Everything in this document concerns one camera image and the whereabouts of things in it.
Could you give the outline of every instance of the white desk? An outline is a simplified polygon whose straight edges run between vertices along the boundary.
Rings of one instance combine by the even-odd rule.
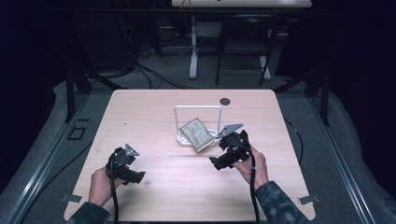
[[[173,7],[180,7],[183,0],[173,0]],[[221,12],[222,7],[275,7],[275,8],[309,8],[312,6],[310,0],[191,0],[193,7],[218,7]],[[183,8],[189,8],[189,0],[185,0]],[[197,78],[198,51],[196,47],[196,21],[192,18],[191,22],[191,65],[190,79]],[[265,65],[265,58],[260,57],[260,64]],[[267,68],[264,79],[271,79]]]
[[[231,100],[229,105],[219,103],[224,97]],[[82,200],[69,203],[65,219],[88,200],[91,174],[107,164],[115,148],[129,143],[140,153],[130,168],[146,171],[146,175],[140,184],[117,189],[120,221],[254,221],[248,183],[235,168],[218,171],[209,160],[222,155],[221,148],[209,147],[197,153],[178,144],[176,105],[220,105],[221,129],[226,124],[244,123],[250,143],[267,158],[270,179],[309,219],[315,217],[312,204],[297,203],[308,191],[272,91],[125,90],[114,91],[109,101],[73,192]],[[182,123],[198,117],[208,129],[217,128],[218,113],[180,110],[178,120]],[[114,214],[111,199],[104,208]]]

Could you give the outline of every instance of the metal bracket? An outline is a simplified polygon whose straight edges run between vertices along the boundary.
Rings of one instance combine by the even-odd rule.
[[[127,156],[139,156],[140,154],[134,150],[132,147],[129,146],[129,144],[125,144],[125,153]]]
[[[302,205],[305,205],[305,204],[308,204],[308,203],[314,204],[314,203],[320,202],[320,198],[319,198],[319,196],[317,194],[308,195],[308,196],[305,196],[303,198],[297,198],[297,200],[298,200],[298,203],[300,203]]]
[[[226,125],[226,126],[224,126],[223,130],[221,130],[221,132],[219,132],[219,134],[216,136],[216,138],[226,137],[230,133],[233,133],[236,130],[238,130],[239,128],[241,128],[242,126],[244,126],[243,123]]]
[[[74,194],[65,194],[63,197],[62,197],[62,199],[61,199],[61,201],[62,202],[66,202],[66,203],[68,203],[68,202],[73,202],[73,203],[79,203],[79,201],[81,201],[81,196],[78,196],[78,195],[74,195]]]

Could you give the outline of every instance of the cable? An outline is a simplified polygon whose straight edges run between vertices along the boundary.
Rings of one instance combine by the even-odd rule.
[[[160,82],[160,84],[158,84],[158,86],[155,88],[155,90],[158,90],[162,84],[163,84],[163,79],[161,78],[161,82]]]
[[[26,209],[25,214],[23,215],[23,218],[21,220],[21,223],[23,223],[23,221],[26,219],[27,215],[29,214],[30,209],[32,209],[33,204],[35,204],[35,201],[37,201],[38,197],[41,195],[41,193],[49,186],[49,184],[56,178],[58,177],[58,175],[64,170],[66,169],[73,161],[75,161],[79,156],[82,155],[82,153],[84,153],[90,146],[92,145],[92,142],[90,142],[81,152],[79,152],[77,154],[77,156],[75,158],[73,158],[70,162],[68,162],[60,171],[58,171],[58,173],[56,173],[50,180],[49,182],[47,182],[46,185],[44,185],[43,188],[41,188],[41,190],[37,193],[37,195],[35,196],[35,198],[33,199],[33,201],[30,203],[29,207]]]
[[[126,75],[132,73],[133,71],[134,71],[134,65],[130,66],[128,68],[125,68],[124,70],[120,71],[118,74],[101,75],[101,77],[105,77],[107,79],[112,79],[112,78],[117,78],[117,77],[125,77]]]
[[[147,68],[146,66],[142,65],[141,63],[136,63],[136,66],[138,68],[140,68],[140,69],[144,69],[144,70],[150,72],[152,75],[154,75],[156,77],[159,77],[163,81],[165,81],[165,82],[167,82],[167,83],[169,83],[169,84],[171,84],[173,86],[179,87],[181,89],[196,89],[194,87],[185,86],[185,85],[180,84],[180,83],[178,83],[178,82],[176,82],[176,81],[174,81],[174,80],[172,80],[172,79],[170,79],[168,77],[165,77],[165,76],[161,75],[160,73],[158,73],[157,71],[154,71],[154,70],[151,70],[151,69]]]
[[[253,156],[253,153],[251,152],[251,148],[246,148],[241,145],[237,144],[229,144],[229,146],[234,146],[234,147],[241,147],[243,148],[251,157],[251,173],[250,173],[250,183],[249,183],[249,189],[250,189],[250,197],[251,201],[253,203],[253,209],[254,209],[254,215],[256,217],[256,224],[260,224],[260,213],[259,213],[259,207],[257,206],[257,201],[256,201],[256,193],[254,190],[254,180],[256,178],[256,159]]]
[[[300,134],[298,133],[297,129],[294,128],[294,126],[290,123],[290,121],[288,121],[287,119],[283,118],[283,120],[286,121],[286,123],[289,124],[289,126],[294,130],[295,133],[297,133],[297,137],[300,139],[300,145],[301,145],[301,153],[300,153],[300,158],[298,160],[298,164],[301,165],[301,161],[303,160],[303,155],[304,155],[304,143],[303,143],[303,139],[300,136]]]
[[[175,54],[178,54],[178,55],[186,54],[186,53],[188,53],[188,52],[190,51],[190,49],[192,48],[192,45],[189,45],[188,48],[187,48],[186,50],[184,50],[183,52],[177,52],[177,51],[175,50],[175,47],[172,46],[171,44],[168,44],[168,43],[163,43],[163,44],[164,44],[164,45],[168,45],[168,46],[171,48],[171,50],[172,50]]]
[[[114,223],[118,224],[119,223],[119,200],[117,198],[117,192],[116,192],[116,186],[114,184],[114,180],[117,178],[114,176],[114,153],[111,154],[111,163],[110,163],[110,186],[111,186],[111,196],[113,197],[113,203],[114,203]]]
[[[151,56],[151,52],[154,51],[154,48],[151,45],[147,44],[140,46],[139,51],[140,53],[138,59],[146,60]]]
[[[146,77],[146,79],[148,80],[148,89],[151,90],[151,80],[149,79],[148,75],[146,75],[146,73],[139,67],[137,66],[137,68],[139,69],[139,71]]]

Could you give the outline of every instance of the wooden table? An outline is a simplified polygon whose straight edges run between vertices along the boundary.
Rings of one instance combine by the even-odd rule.
[[[221,105],[220,99],[231,100]],[[129,143],[140,153],[130,169],[146,171],[140,184],[120,186],[117,195],[120,221],[248,221],[254,210],[248,183],[233,169],[220,171],[209,157],[224,152],[208,147],[197,153],[182,147],[176,138],[176,105],[219,105],[220,128],[244,123],[250,143],[267,158],[269,178],[290,196],[309,218],[313,205],[300,205],[308,195],[276,96],[267,90],[122,90],[114,91],[93,141],[70,202],[64,213],[69,219],[88,200],[91,174],[106,165],[117,147]],[[178,121],[199,118],[207,129],[217,129],[216,109],[184,109]],[[104,206],[114,214],[113,201]]]

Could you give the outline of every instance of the hand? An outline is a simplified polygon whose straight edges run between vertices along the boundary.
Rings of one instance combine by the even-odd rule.
[[[125,181],[121,179],[115,179],[114,185],[117,188]],[[111,186],[110,178],[106,175],[106,167],[95,171],[91,178],[90,196],[88,202],[95,203],[103,207],[105,203],[111,198]]]
[[[268,182],[268,171],[267,163],[265,162],[265,157],[262,152],[256,150],[253,146],[250,146],[251,152],[256,161],[256,176],[254,179],[254,189],[259,188],[261,185]],[[236,161],[233,166],[241,173],[242,177],[250,183],[250,173],[251,173],[251,156],[245,161]]]

